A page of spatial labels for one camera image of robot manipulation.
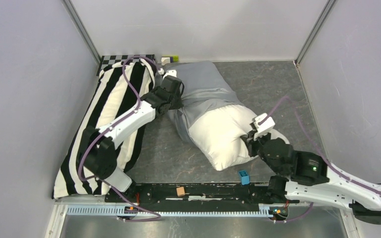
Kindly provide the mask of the grey pillowcase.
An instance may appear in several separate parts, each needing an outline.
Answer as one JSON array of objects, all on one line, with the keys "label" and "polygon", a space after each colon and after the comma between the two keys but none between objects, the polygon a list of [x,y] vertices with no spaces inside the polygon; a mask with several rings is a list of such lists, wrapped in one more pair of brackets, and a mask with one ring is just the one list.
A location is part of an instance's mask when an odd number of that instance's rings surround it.
[{"label": "grey pillowcase", "polygon": [[176,71],[177,78],[184,84],[183,106],[169,110],[167,116],[185,142],[192,143],[189,128],[206,112],[227,105],[242,105],[211,61],[171,65],[164,70]]}]

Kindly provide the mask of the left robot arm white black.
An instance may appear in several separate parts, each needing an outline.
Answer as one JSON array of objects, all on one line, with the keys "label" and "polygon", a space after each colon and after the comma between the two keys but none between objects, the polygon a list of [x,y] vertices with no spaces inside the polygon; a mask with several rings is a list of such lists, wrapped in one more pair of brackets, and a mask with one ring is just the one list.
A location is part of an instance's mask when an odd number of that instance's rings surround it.
[{"label": "left robot arm white black", "polygon": [[98,127],[87,127],[82,134],[77,155],[77,174],[81,181],[98,179],[117,190],[124,202],[136,196],[133,180],[118,166],[116,150],[139,128],[183,106],[183,82],[171,75],[164,76],[161,85],[140,97],[135,106],[112,122]]}]

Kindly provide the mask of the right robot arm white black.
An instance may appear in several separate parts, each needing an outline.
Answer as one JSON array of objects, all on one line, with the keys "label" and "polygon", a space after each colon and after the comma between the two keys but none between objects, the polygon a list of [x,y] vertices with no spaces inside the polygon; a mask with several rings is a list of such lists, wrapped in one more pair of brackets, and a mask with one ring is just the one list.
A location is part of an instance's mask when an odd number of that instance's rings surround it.
[{"label": "right robot arm white black", "polygon": [[350,211],[362,222],[381,225],[381,183],[357,178],[321,156],[295,150],[271,133],[241,136],[252,157],[259,157],[275,173],[267,197],[272,202],[306,201]]}]

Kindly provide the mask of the blue small box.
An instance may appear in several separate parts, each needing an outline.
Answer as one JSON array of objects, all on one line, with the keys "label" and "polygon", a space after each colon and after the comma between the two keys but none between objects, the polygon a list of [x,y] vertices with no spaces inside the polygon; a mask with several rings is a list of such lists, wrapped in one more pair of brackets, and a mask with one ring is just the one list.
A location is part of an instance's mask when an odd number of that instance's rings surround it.
[{"label": "blue small box", "polygon": [[238,174],[240,176],[241,185],[247,185],[250,183],[250,176],[246,170],[240,170],[238,171]]}]

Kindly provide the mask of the white yellow-green small block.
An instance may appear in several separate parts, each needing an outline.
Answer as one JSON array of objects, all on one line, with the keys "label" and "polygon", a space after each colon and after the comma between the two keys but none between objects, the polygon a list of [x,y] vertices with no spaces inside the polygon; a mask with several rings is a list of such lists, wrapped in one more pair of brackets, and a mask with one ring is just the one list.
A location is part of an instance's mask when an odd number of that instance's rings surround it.
[{"label": "white yellow-green small block", "polygon": [[161,64],[166,65],[169,63],[175,63],[179,61],[178,55],[161,56]]}]

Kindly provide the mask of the checkerboard calibration board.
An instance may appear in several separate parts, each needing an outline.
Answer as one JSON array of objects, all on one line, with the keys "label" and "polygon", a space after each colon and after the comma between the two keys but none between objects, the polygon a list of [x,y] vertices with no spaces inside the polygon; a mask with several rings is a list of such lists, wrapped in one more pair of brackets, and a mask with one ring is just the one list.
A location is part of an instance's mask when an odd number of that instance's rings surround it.
[{"label": "checkerboard calibration board", "polygon": [[154,62],[157,62],[156,56],[154,54],[149,54],[149,55],[105,55],[101,56],[100,58],[100,63],[99,67],[97,69],[96,75],[99,76],[100,72],[104,70],[106,67],[119,63],[119,62],[124,62],[130,57],[146,57]]}]

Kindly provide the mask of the orange small cube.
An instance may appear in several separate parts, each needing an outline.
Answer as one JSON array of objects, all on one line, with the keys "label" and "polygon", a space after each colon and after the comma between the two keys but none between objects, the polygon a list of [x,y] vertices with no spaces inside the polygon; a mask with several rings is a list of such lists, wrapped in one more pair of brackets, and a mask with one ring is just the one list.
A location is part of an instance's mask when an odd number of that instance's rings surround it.
[{"label": "orange small cube", "polygon": [[186,192],[185,192],[185,188],[184,187],[177,187],[176,188],[176,192],[177,192],[177,196],[178,197],[181,197],[181,196],[185,196]]}]

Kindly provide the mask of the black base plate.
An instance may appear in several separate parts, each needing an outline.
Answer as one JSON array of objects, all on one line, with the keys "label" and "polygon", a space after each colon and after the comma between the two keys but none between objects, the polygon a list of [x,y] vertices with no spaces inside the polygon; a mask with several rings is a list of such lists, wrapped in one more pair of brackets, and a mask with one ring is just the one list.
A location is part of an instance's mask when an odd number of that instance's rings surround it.
[{"label": "black base plate", "polygon": [[[176,188],[181,186],[186,194],[178,197]],[[265,183],[137,183],[124,197],[154,212],[254,212],[260,204],[287,204]]]}]

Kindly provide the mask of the left aluminium corner post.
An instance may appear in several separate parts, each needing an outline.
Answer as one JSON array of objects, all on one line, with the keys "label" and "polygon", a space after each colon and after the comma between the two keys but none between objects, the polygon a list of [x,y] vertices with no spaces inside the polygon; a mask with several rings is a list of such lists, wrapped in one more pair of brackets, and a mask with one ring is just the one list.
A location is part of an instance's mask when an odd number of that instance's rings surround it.
[{"label": "left aluminium corner post", "polygon": [[101,56],[97,51],[95,44],[93,43],[84,23],[82,22],[75,6],[71,0],[62,0],[63,5],[65,6],[70,18],[72,19],[74,25],[76,26],[79,34],[87,45],[90,53],[92,54],[94,60],[97,64],[100,63]]}]

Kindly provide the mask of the aluminium corner post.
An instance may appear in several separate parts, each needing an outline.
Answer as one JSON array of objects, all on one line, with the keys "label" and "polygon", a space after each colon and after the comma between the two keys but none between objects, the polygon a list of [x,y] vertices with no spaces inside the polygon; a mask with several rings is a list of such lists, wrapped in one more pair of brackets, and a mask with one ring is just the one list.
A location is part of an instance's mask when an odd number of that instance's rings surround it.
[{"label": "aluminium corner post", "polygon": [[75,6],[71,0],[62,0],[63,5],[65,6],[70,18],[72,19],[74,25],[76,26],[79,34],[87,45],[90,53],[92,54],[94,60],[97,64],[100,63],[101,56],[97,51],[95,44],[93,43],[84,23],[82,22]]},{"label": "aluminium corner post", "polygon": [[331,13],[334,5],[337,0],[327,0],[325,6],[323,7],[319,17],[317,18],[315,24],[313,25],[308,37],[306,38],[301,50],[299,51],[297,57],[294,60],[294,64],[296,67],[299,67],[300,63],[303,61],[305,55],[307,54],[309,48],[317,37],[319,31],[324,25],[328,15]]}]

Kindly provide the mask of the right aluminium corner post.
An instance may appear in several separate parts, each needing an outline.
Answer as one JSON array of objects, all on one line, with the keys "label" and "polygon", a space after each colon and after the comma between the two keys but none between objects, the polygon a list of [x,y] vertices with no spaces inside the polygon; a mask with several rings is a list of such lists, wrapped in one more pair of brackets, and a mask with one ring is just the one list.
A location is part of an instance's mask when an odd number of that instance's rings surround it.
[{"label": "right aluminium corner post", "polygon": [[303,61],[305,55],[307,54],[309,48],[317,37],[319,31],[324,25],[328,15],[331,13],[334,5],[337,0],[327,0],[325,6],[323,7],[319,17],[317,18],[315,24],[313,25],[308,37],[306,38],[301,50],[299,51],[297,57],[294,60],[294,64],[296,67],[299,67],[300,63]]}]

